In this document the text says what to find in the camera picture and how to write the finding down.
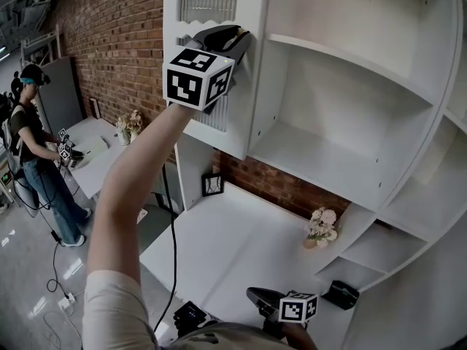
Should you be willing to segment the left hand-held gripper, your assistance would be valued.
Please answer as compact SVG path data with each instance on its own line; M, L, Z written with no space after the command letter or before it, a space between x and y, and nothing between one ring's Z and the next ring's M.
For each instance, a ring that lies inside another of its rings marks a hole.
M223 25L198 32L163 64L163 97L211 114L219 99L235 85L234 74L247 52L252 34L237 36L238 25Z

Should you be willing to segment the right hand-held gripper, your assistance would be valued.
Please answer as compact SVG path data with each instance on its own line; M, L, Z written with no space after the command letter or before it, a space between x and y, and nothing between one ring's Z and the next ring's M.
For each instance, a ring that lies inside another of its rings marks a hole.
M287 294L259 287L249 287L247 297L264 318L263 331L275 338L284 338L285 322L301 324L305 329L308 321L317 313L318 295L294 290Z

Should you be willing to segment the white cabinet door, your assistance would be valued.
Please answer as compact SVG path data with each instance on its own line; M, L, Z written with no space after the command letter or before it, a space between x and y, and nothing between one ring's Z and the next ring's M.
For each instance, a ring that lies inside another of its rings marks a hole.
M252 125L260 52L266 23L266 0L163 0L163 59L176 55L176 46L198 32L219 25L238 25L252 35L233 89L210 115L199 112L186 134L238 159L245 158Z

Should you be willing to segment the person's left forearm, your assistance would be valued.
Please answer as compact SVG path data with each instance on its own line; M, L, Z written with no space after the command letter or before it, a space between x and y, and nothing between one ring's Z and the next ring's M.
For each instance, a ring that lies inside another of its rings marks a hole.
M140 282L137 217L195 110L169 105L127 147L101 188L88 251L88 273L117 271Z

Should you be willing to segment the person's right forearm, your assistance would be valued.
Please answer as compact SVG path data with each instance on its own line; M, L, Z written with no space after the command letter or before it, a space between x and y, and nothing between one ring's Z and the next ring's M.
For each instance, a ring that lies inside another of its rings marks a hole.
M289 346L295 350L317 350L314 341L301 324L285 322L282 331Z

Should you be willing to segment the white desk with drawers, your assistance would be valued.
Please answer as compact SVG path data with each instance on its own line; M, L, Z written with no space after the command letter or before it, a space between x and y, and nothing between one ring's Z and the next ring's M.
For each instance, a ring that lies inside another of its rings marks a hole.
M371 220L371 212L353 204L334 244L305 249L305 219L229 184L181 213L140 260L179 299L226 322L261 326L247 288L324 293L328 284L318 271Z

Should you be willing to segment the small black box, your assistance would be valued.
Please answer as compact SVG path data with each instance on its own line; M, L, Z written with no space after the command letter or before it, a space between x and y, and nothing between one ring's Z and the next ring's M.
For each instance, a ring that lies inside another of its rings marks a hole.
M354 308L359 297L358 290L337 280L332 281L328 291L321 295L321 298L345 311Z

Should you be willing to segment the black waist-mounted device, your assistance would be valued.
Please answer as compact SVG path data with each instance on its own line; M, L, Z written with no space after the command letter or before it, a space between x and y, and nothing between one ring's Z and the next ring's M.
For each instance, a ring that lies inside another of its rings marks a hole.
M188 301L174 312L174 325L179 338L187 335L212 321L211 316L195 303Z

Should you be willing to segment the pale pink flower bouquet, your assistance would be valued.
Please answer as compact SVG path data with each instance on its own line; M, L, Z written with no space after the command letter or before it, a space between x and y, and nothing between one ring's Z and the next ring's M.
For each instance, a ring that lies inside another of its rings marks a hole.
M318 247L326 247L338 237L336 221L334 210L325 207L314 210L309 221L307 238L314 241Z

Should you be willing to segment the cream flower bouquet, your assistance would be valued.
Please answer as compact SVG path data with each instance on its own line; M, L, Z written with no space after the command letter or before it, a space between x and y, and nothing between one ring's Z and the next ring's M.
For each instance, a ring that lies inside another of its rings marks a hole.
M129 133L140 132L142 125L143 119L139 110L133 110L130 113L120 115L116 122L118 130L126 130Z

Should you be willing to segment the white shelf hutch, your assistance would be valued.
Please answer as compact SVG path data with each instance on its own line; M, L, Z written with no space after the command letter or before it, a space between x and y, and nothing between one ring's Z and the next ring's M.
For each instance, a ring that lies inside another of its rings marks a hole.
M318 278L365 291L407 266L467 211L467 135L447 111L463 13L463 0L266 0L247 154L184 131L184 211L216 173L305 219L304 239L321 207L338 239L354 204L372 220Z

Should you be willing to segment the person's beige shirt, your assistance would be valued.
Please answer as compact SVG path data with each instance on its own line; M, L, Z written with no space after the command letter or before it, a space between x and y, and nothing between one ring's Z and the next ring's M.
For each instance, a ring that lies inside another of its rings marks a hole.
M117 271L94 271L87 277L82 343L84 350L289 350L256 327L228 322L162 347L149 325L140 285Z

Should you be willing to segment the grey chair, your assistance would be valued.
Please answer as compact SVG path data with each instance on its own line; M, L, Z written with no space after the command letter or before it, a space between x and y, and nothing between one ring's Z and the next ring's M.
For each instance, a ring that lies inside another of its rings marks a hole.
M171 225L172 217L184 211L177 166L168 162L164 168L165 173L159 174L143 207L147 211L143 221L159 233Z

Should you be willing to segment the pale cardboard box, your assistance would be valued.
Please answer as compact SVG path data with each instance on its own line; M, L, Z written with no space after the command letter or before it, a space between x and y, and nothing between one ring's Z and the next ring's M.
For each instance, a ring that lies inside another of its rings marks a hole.
M74 171L89 164L103 152L108 150L108 145L100 136L92 136L81 144L74 147L74 150L83 154L83 159L78 163L71 163L69 168Z

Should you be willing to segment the grey partition board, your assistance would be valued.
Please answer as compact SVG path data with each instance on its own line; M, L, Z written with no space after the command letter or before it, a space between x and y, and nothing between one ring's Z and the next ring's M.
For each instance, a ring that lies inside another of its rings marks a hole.
M50 82L39 88L37 109L45 130L57 136L61 129L67 130L85 117L76 66L73 57L64 56L41 70Z

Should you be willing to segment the white metal rack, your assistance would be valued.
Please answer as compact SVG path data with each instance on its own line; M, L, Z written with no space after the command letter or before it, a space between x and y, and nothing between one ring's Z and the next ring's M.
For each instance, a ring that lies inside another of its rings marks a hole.
M55 29L35 39L22 39L20 41L20 69L35 63L41 67L45 60L50 63L65 56L64 41L62 39L61 25L56 24Z

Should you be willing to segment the white cart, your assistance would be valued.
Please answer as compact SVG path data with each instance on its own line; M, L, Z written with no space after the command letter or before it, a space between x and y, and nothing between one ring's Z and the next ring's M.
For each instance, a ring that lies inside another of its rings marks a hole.
M0 192L5 195L10 203L21 207L15 194L13 176L7 161L7 152L2 145L0 145Z

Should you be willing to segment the black picture frame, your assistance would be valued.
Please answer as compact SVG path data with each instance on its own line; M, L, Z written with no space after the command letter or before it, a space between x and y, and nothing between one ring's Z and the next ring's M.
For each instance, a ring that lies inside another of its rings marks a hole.
M220 173L204 174L201 177L201 184L204 197L224 193L224 180Z

